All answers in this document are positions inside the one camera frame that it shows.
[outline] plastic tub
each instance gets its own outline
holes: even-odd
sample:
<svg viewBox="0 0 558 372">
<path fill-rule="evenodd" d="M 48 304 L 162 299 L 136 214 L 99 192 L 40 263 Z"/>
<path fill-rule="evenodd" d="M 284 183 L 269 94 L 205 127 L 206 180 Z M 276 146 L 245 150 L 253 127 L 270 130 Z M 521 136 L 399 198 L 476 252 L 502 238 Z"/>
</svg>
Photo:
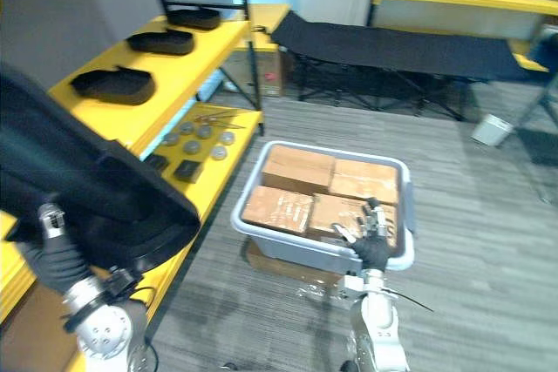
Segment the plastic tub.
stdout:
<svg viewBox="0 0 558 372">
<path fill-rule="evenodd" d="M 241 216 L 254 188 L 261 184 L 262 168 L 268 159 L 271 147 L 284 145 L 310 152 L 328 154 L 340 159 L 350 159 L 392 166 L 398 169 L 399 205 L 398 205 L 398 245 L 396 252 L 389 259 L 387 268 L 390 270 L 404 270 L 414 262 L 415 252 L 413 234 L 415 233 L 415 214 L 412 197 L 412 182 L 408 167 L 400 160 L 388 157 L 373 156 L 358 152 L 343 152 L 330 148 L 314 147 L 289 143 L 285 141 L 268 142 L 260 153 L 242 195 L 236 202 L 231 214 L 233 228 L 249 235 L 255 241 L 262 253 L 268 257 L 282 259 L 305 266 L 315 267 L 328 272 L 346 274 L 358 273 L 362 261 L 355 252 L 348 247 L 335 246 L 321 241 L 298 237 L 282 233 L 265 227 L 253 226 L 242 221 Z"/>
</svg>

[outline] brown box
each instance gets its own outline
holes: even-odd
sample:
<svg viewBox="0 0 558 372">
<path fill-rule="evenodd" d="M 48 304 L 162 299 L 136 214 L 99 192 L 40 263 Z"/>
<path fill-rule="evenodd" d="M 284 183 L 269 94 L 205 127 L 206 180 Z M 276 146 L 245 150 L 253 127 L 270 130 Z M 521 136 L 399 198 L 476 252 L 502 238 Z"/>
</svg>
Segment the brown box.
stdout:
<svg viewBox="0 0 558 372">
<path fill-rule="evenodd" d="M 252 240 L 248 244 L 246 258 L 254 269 L 322 287 L 334 287 L 342 277 L 340 274 L 267 257 Z"/>
<path fill-rule="evenodd" d="M 59 372 L 78 350 L 76 335 L 60 319 L 67 314 L 62 297 L 37 284 L 3 323 L 1 370 Z"/>
<path fill-rule="evenodd" d="M 275 145 L 262 169 L 262 184 L 313 195 L 327 193 L 335 158 L 317 152 Z"/>
<path fill-rule="evenodd" d="M 363 200 L 352 200 L 338 196 L 314 195 L 314 206 L 310 215 L 310 223 L 306 236 L 309 239 L 322 241 L 338 246 L 346 246 L 343 237 L 339 236 L 331 224 L 338 222 L 346 227 L 353 236 L 362 237 L 357 217 L 363 217 Z M 391 248 L 397 245 L 397 211 L 395 206 L 382 205 L 387 222 L 387 242 Z"/>
<path fill-rule="evenodd" d="M 384 204 L 396 206 L 398 170 L 391 166 L 337 159 L 330 194 L 358 200 L 376 198 Z"/>
<path fill-rule="evenodd" d="M 305 235 L 313 198 L 301 193 L 257 186 L 242 213 L 250 224 Z"/>
<path fill-rule="evenodd" d="M 287 56 L 277 51 L 257 51 L 255 61 L 258 68 L 258 81 L 264 96 L 282 96 L 283 84 L 289 68 Z M 252 89 L 252 71 L 247 51 L 234 51 L 223 63 L 223 68 L 242 88 Z"/>
</svg>

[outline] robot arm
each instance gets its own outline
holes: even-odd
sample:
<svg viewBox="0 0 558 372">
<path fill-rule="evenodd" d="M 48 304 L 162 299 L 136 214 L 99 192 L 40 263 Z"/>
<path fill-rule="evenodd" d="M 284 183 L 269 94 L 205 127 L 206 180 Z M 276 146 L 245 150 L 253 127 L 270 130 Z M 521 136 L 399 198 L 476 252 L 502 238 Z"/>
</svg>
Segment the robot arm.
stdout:
<svg viewBox="0 0 558 372">
<path fill-rule="evenodd" d="M 359 219 L 363 238 L 356 240 L 339 224 L 333 228 L 350 243 L 363 261 L 359 276 L 345 275 L 338 284 L 344 298 L 355 300 L 350 322 L 357 340 L 357 365 L 360 372 L 407 372 L 409 366 L 398 338 L 398 312 L 395 295 L 384 285 L 384 271 L 390 257 L 385 215 L 375 199 L 363 207 Z"/>
<path fill-rule="evenodd" d="M 118 298 L 110 286 L 115 280 L 102 281 L 91 271 L 65 232 L 60 208 L 45 204 L 38 212 L 42 247 L 30 243 L 17 246 L 39 281 L 64 296 L 71 313 L 65 330 L 78 335 L 86 371 L 148 371 L 146 306 L 141 301 Z M 115 274 L 122 277 L 125 273 Z M 131 277 L 125 282 L 119 289 L 131 289 L 137 283 Z"/>
</svg>

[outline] metal disc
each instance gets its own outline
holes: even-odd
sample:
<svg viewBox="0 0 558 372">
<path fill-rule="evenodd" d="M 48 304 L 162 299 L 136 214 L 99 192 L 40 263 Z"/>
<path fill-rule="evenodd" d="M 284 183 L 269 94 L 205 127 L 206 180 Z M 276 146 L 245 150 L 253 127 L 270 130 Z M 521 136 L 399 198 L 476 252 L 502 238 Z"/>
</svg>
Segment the metal disc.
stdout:
<svg viewBox="0 0 558 372">
<path fill-rule="evenodd" d="M 227 149 L 222 145 L 216 145 L 211 151 L 211 157 L 215 160 L 224 160 L 227 157 Z"/>
<path fill-rule="evenodd" d="M 179 126 L 180 134 L 190 135 L 195 130 L 195 125 L 193 122 L 184 122 Z"/>
<path fill-rule="evenodd" d="M 182 150 L 186 154 L 196 154 L 199 150 L 201 150 L 200 141 L 196 141 L 193 139 L 192 141 L 188 141 L 183 147 Z"/>
<path fill-rule="evenodd" d="M 213 128 L 211 128 L 211 126 L 202 125 L 200 128 L 198 128 L 198 132 L 196 134 L 201 139 L 208 139 L 209 137 L 211 137 L 212 133 L 213 133 Z"/>
<path fill-rule="evenodd" d="M 178 140 L 180 139 L 180 136 L 176 133 L 176 132 L 170 132 L 168 134 L 165 134 L 165 136 L 163 137 L 161 144 L 162 145 L 177 145 L 178 144 Z"/>
<path fill-rule="evenodd" d="M 235 142 L 235 134 L 231 131 L 222 132 L 219 141 L 224 145 L 231 145 Z"/>
</svg>

